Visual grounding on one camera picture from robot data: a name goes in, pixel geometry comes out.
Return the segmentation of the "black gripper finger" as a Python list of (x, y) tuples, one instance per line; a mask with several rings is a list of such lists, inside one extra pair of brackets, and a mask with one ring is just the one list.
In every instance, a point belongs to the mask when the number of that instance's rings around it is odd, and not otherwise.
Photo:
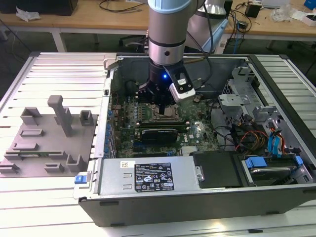
[(139, 100), (158, 106), (158, 112), (163, 115), (163, 95), (159, 86), (154, 82), (146, 82), (138, 90)]

